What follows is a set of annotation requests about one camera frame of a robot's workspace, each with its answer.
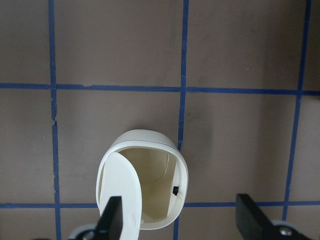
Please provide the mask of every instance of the open white bin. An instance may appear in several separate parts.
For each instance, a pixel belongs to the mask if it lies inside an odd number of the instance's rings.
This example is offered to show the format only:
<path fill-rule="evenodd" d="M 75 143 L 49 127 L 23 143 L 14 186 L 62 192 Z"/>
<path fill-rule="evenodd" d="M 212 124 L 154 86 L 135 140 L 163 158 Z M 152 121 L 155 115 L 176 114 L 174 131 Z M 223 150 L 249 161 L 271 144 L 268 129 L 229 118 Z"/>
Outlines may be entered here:
<path fill-rule="evenodd" d="M 103 156 L 96 180 L 102 215 L 112 196 L 122 196 L 123 240 L 139 231 L 171 224 L 180 214 L 188 187 L 187 164 L 174 143 L 150 130 L 119 136 Z"/>

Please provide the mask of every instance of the brown tile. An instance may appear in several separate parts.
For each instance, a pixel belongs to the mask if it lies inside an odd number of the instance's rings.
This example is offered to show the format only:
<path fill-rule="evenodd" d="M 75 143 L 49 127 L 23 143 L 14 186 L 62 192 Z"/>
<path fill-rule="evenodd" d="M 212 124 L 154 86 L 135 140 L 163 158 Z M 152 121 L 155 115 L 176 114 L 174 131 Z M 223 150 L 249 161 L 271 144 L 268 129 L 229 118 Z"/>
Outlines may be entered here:
<path fill-rule="evenodd" d="M 294 111 L 294 96 L 187 94 L 186 202 L 283 201 Z"/>
<path fill-rule="evenodd" d="M 55 3 L 57 82 L 179 86 L 183 1 Z"/>
<path fill-rule="evenodd" d="M 174 237 L 174 224 L 157 230 L 140 230 L 139 240 L 171 240 Z"/>
<path fill-rule="evenodd" d="M 270 219 L 281 219 L 282 207 L 262 207 Z M 179 218 L 179 239 L 243 240 L 235 207 L 185 207 Z"/>
<path fill-rule="evenodd" d="M 48 1 L 2 0 L 0 82 L 50 83 Z"/>
<path fill-rule="evenodd" d="M 296 89 L 305 2 L 190 1 L 187 85 Z"/>
<path fill-rule="evenodd" d="M 0 203 L 53 203 L 48 90 L 0 90 Z"/>
<path fill-rule="evenodd" d="M 0 209 L 0 239 L 56 239 L 54 209 Z"/>
<path fill-rule="evenodd" d="M 320 91 L 320 1 L 312 1 L 306 62 L 304 73 L 305 90 Z"/>
<path fill-rule="evenodd" d="M 290 206 L 287 221 L 311 239 L 320 237 L 320 206 Z"/>
<path fill-rule="evenodd" d="M 177 143 L 179 99 L 179 93 L 59 91 L 61 202 L 96 202 L 100 161 L 122 133 L 154 130 Z"/>
<path fill-rule="evenodd" d="M 87 224 L 97 224 L 100 216 L 97 208 L 62 208 L 61 212 L 62 239 L 68 239 L 73 230 Z"/>
<path fill-rule="evenodd" d="M 304 96 L 290 191 L 291 201 L 320 200 L 320 97 Z"/>

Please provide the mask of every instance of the metal bolt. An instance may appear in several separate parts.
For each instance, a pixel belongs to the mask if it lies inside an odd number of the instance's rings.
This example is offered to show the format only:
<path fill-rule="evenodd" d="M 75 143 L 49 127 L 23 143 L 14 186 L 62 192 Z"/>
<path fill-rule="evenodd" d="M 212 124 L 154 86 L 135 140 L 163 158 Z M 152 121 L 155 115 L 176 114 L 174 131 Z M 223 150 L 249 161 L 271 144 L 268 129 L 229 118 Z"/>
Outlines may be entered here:
<path fill-rule="evenodd" d="M 283 236 L 291 236 L 293 234 L 292 229 L 286 226 L 281 226 L 279 228 L 280 234 Z"/>
<path fill-rule="evenodd" d="M 85 235 L 83 235 L 82 240 L 91 240 L 94 239 L 95 232 L 94 231 L 88 231 Z"/>

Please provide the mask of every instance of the blue grid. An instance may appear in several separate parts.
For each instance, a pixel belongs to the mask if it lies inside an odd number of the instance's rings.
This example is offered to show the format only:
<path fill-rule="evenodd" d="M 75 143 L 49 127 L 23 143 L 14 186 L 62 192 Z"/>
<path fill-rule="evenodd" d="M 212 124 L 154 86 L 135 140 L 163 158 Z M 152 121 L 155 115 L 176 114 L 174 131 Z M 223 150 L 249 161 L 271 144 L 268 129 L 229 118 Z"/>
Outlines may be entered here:
<path fill-rule="evenodd" d="M 224 93 L 224 94 L 262 94 L 262 95 L 293 95 L 296 96 L 294 121 L 291 137 L 290 156 L 286 177 L 285 197 L 283 201 L 257 202 L 260 207 L 283 207 L 282 219 L 287 219 L 289 206 L 319 206 L 320 201 L 289 201 L 290 185 L 295 158 L 296 139 L 302 96 L 320 96 L 320 91 L 303 90 L 304 72 L 306 64 L 308 30 L 312 0 L 306 0 L 303 40 L 300 59 L 299 81 L 297 90 L 291 89 L 256 89 L 256 88 L 219 88 L 219 87 L 187 87 L 187 40 L 188 40 L 188 14 L 189 0 L 183 1 L 182 19 L 182 43 L 181 43 L 181 85 L 180 87 L 168 86 L 119 86 L 119 85 L 91 85 L 81 84 L 57 84 L 56 60 L 55 60 L 55 17 L 54 0 L 48 0 L 49 19 L 49 51 L 50 51 L 50 84 L 33 83 L 0 83 L 0 89 L 33 89 L 51 91 L 51 118 L 52 148 L 53 148 L 53 173 L 54 173 L 54 203 L 2 203 L 0 209 L 55 209 L 56 239 L 62 240 L 60 210 L 63 208 L 97 208 L 96 203 L 60 203 L 59 187 L 59 158 L 58 158 L 58 123 L 57 114 L 57 90 L 88 90 L 88 91 L 134 91 L 134 92 L 167 92 L 180 93 L 180 108 L 178 118 L 178 149 L 183 144 L 184 118 L 186 93 Z M 184 208 L 224 208 L 235 207 L 235 202 L 186 202 Z M 173 240 L 178 240 L 179 218 L 174 221 Z"/>

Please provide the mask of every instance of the black latch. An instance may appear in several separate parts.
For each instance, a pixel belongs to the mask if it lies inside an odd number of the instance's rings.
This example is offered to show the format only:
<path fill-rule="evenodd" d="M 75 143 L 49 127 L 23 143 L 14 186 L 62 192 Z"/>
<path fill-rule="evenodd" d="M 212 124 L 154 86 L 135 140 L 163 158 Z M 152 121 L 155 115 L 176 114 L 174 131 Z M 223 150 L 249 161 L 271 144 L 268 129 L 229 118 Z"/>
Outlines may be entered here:
<path fill-rule="evenodd" d="M 173 193 L 175 196 L 177 196 L 177 195 L 178 195 L 178 192 L 179 192 L 179 187 L 178 187 L 178 186 L 174 186 L 172 193 Z"/>

